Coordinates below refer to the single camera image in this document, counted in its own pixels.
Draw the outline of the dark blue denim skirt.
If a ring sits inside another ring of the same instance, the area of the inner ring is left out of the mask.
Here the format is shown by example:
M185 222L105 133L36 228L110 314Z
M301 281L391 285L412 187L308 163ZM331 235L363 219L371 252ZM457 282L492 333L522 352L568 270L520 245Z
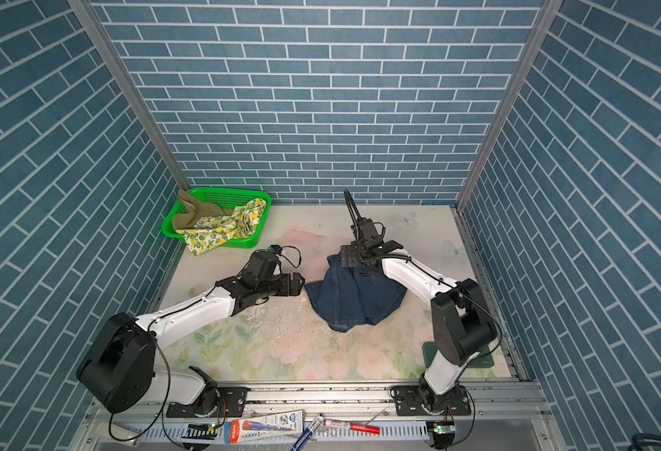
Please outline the dark blue denim skirt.
M401 306L407 288L382 272L365 266L343 267L340 254L327 261L323 279L307 283L305 291L315 313L334 332L377 325Z

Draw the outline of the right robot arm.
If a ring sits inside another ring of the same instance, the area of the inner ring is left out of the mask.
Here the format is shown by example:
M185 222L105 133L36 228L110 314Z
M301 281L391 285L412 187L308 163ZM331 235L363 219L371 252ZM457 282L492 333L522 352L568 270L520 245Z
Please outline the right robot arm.
M474 280L448 278L413 259L401 244L386 242L385 229L369 218L354 217L351 230L354 241L341 248L344 266L377 269L430 307L437 352L420 377L419 392L427 409L437 411L469 364L500 341L501 327Z

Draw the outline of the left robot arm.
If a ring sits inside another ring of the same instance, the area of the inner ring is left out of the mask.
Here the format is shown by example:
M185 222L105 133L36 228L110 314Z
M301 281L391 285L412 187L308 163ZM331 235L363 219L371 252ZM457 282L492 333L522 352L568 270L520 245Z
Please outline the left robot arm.
M210 416L222 406L218 385L197 366L173 370L165 349L188 334L272 297L295 297L305 280L282 271L283 249L257 250L235 275L200 295L153 313L118 313L101 327L76 377L109 413L139 402L163 402L191 416Z

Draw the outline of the yellow lemon print skirt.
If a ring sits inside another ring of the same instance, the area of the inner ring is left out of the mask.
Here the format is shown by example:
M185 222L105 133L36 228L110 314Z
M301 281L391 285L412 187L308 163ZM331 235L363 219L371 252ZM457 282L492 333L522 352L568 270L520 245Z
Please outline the yellow lemon print skirt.
M235 207L229 216L203 217L192 229L177 230L194 256L204 254L232 240L251 238L260 224L267 202L255 198Z

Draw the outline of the olive khaki skirt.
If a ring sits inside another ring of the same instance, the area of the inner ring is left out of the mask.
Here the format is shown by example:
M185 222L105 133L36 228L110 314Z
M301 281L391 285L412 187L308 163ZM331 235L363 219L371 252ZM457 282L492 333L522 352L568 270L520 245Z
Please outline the olive khaki skirt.
M192 229L203 217L223 217L233 213L233 209L222 208L217 204L202 201L183 190L178 191L178 199L186 212L177 213L173 216L172 225L174 230Z

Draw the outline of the toothpaste box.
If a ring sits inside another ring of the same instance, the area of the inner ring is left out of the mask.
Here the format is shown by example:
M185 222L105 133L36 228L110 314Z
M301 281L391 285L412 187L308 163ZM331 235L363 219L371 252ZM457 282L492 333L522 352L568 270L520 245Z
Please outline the toothpaste box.
M297 436L304 430L304 411L290 411L233 420L223 427L223 442L238 445L275 437Z

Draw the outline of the blue marker pen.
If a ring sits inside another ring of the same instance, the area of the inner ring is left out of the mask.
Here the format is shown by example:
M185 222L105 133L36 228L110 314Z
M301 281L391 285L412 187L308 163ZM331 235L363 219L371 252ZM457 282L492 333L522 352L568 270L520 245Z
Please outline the blue marker pen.
M306 445L311 438L317 433L319 428L324 425L325 416L322 413L319 413L310 425L302 432L302 435L299 439L292 445L291 451L302 451L304 445Z

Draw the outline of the dark green pad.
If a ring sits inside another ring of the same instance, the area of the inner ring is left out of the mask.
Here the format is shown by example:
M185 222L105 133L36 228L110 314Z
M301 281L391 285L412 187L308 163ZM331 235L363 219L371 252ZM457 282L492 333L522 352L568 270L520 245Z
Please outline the dark green pad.
M424 364L428 368L435 358L438 351L436 343L433 341L426 341L422 345ZM489 347L482 349L481 353L469 364L469 368L493 368L494 359L490 353Z

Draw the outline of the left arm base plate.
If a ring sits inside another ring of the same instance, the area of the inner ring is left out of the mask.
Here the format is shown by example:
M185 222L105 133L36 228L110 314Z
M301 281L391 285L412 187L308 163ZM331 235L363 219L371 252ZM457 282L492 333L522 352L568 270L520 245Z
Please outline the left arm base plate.
M171 402L167 408L168 418L208 418L218 419L242 417L249 389L239 387L218 387L206 389L191 404Z

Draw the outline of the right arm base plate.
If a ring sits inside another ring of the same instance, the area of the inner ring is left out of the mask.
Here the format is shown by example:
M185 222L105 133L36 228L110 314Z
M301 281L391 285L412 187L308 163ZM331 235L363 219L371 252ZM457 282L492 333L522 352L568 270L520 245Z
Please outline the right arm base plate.
M396 385L390 388L390 396L398 416L471 414L471 402L462 385L443 395L425 385Z

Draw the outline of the red handled screwdriver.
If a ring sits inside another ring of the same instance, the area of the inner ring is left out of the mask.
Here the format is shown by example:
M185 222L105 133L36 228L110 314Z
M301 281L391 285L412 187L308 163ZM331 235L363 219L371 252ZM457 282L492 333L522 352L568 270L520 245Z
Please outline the red handled screwdriver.
M351 430L354 432L367 433L377 436L381 434L380 427L366 425L366 424L352 423L352 422L330 419L330 418L325 418L323 420L323 426L326 428L341 428L342 430Z

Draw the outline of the aluminium rail frame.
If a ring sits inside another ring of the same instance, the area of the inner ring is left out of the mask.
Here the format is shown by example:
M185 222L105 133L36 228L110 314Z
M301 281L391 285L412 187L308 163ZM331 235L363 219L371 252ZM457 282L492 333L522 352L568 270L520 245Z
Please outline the aluminium rail frame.
M169 406L139 402L111 415L92 404L76 433L72 450L168 449L222 450L223 427L233 420L304 411L304 430L322 413L325 418L380 427L381 434L325 428L305 445L315 449L431 450L563 450L563 437L538 383L508 380L467 380L461 383L471 402L470 415L398 416L390 396L396 385L411 381L298 381L297 383L221 383L219 387L249 389L242 417L218 419L168 418ZM106 439L96 433L99 423L137 430L132 442ZM302 435L239 443L234 449L287 450Z

